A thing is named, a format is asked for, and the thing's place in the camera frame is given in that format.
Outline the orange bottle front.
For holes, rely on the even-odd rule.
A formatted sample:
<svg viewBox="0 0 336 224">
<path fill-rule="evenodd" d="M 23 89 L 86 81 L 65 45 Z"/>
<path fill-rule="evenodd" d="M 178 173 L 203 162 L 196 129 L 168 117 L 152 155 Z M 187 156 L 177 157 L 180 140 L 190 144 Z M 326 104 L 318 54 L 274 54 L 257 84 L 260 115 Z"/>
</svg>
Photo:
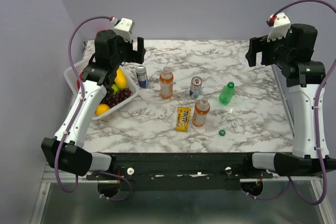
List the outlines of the orange bottle front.
<svg viewBox="0 0 336 224">
<path fill-rule="evenodd" d="M 201 127 L 205 124 L 206 117 L 210 111 L 210 104 L 206 98 L 202 98 L 196 102 L 192 123 L 196 127 Z"/>
</svg>

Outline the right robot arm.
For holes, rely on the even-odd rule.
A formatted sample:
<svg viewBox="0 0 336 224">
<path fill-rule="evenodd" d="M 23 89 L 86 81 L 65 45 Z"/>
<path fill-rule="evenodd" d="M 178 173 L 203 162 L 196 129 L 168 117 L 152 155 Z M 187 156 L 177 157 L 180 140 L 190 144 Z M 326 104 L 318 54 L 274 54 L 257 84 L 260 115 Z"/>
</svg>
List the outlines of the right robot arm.
<svg viewBox="0 0 336 224">
<path fill-rule="evenodd" d="M 335 170 L 335 159 L 330 158 L 324 138 L 324 92 L 317 94 L 318 88 L 324 87 L 326 68 L 311 59 L 317 35 L 311 25 L 292 24 L 281 39 L 250 39 L 246 53 L 249 66 L 256 65 L 257 53 L 261 53 L 261 64 L 277 65 L 286 78 L 293 106 L 294 143 L 290 154 L 253 154 L 241 165 L 246 177 L 255 177 L 260 169 L 280 176 L 312 176 Z"/>
</svg>

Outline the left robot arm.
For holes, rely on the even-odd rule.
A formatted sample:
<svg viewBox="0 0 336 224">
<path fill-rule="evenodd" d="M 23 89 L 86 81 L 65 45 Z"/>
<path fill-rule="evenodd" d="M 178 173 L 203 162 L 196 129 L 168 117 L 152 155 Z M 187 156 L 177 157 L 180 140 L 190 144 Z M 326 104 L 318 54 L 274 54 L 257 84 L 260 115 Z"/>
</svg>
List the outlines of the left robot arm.
<svg viewBox="0 0 336 224">
<path fill-rule="evenodd" d="M 44 138 L 41 149 L 50 167 L 78 176 L 98 170 L 104 179 L 116 175 L 112 156 L 90 153 L 83 142 L 92 117 L 117 76 L 117 69 L 126 62 L 143 63 L 143 38 L 133 43 L 113 30 L 103 30 L 95 38 L 95 52 L 83 70 L 80 90 L 64 123 L 52 138 Z"/>
</svg>

